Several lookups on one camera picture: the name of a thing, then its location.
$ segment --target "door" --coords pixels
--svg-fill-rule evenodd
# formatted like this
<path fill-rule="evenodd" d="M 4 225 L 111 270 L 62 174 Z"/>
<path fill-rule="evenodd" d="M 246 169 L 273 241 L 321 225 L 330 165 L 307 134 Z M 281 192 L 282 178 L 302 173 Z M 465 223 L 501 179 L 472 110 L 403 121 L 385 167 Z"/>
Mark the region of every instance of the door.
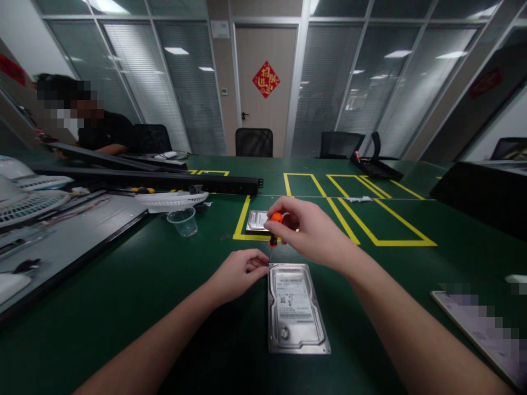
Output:
<path fill-rule="evenodd" d="M 236 28 L 242 127 L 271 129 L 274 157 L 284 156 L 295 43 L 296 27 Z M 266 62 L 270 68 L 262 73 Z M 265 81 L 255 84 L 258 76 Z"/>

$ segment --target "clear plastic cup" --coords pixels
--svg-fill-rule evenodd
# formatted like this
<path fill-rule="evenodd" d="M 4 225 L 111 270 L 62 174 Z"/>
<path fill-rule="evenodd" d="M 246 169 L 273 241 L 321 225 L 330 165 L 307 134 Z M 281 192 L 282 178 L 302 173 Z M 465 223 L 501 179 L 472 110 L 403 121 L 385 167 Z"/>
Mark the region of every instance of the clear plastic cup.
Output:
<path fill-rule="evenodd" d="M 184 210 L 173 211 L 166 216 L 166 220 L 173 224 L 180 235 L 190 237 L 198 232 L 196 222 L 196 209 L 194 207 L 185 208 Z"/>

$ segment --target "hard drive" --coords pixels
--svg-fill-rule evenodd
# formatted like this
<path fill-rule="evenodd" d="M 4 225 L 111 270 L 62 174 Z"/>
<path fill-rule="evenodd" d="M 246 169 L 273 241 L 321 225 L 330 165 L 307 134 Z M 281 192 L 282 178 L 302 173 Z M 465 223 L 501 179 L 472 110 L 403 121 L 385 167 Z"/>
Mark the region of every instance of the hard drive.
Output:
<path fill-rule="evenodd" d="M 268 342 L 271 353 L 331 354 L 309 267 L 269 266 Z"/>
<path fill-rule="evenodd" d="M 245 233 L 247 234 L 258 234 L 268 235 L 269 231 L 264 228 L 264 224 L 268 220 L 267 211 L 251 210 L 249 211 L 247 226 L 245 227 Z"/>

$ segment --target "red diamond sign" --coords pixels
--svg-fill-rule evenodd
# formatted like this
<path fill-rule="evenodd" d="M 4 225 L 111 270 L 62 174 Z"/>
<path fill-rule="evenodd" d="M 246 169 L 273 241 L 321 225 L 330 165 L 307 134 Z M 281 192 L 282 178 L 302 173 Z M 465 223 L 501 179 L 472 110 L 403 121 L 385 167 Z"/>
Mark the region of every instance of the red diamond sign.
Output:
<path fill-rule="evenodd" d="M 280 83 L 280 78 L 278 78 L 269 62 L 266 61 L 260 71 L 254 76 L 253 82 L 263 97 L 267 99 Z"/>

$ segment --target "green workbench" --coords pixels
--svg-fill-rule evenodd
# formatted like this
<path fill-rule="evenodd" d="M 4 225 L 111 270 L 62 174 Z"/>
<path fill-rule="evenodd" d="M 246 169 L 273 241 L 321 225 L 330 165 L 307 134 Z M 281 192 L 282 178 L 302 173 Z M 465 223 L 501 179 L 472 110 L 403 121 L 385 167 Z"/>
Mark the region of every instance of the green workbench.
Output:
<path fill-rule="evenodd" d="M 32 157 L 39 160 L 49 157 Z M 360 177 L 348 161 L 191 157 L 188 166 L 196 174 L 259 177 L 264 187 L 252 198 L 211 194 L 212 206 L 197 215 L 199 231 L 189 239 L 180 237 L 163 215 L 132 227 L 0 331 L 0 393 L 73 391 L 206 281 L 231 251 L 260 248 L 269 253 L 267 242 L 244 234 L 244 212 L 266 210 L 288 192 L 318 203 L 475 353 L 430 298 L 431 291 L 441 289 L 439 284 L 478 294 L 480 304 L 495 306 L 503 325 L 520 328 L 516 335 L 525 338 L 521 296 L 512 295 L 502 278 L 525 274 L 526 244 L 430 199 L 428 192 L 448 166 L 387 163 L 407 175 L 400 185 Z M 339 200 L 363 195 L 378 200 Z M 282 245 L 273 261 L 306 263 Z M 404 393 L 348 283 L 325 267 L 310 263 L 310 269 L 331 355 L 269 354 L 262 279 L 205 322 L 160 393 Z"/>

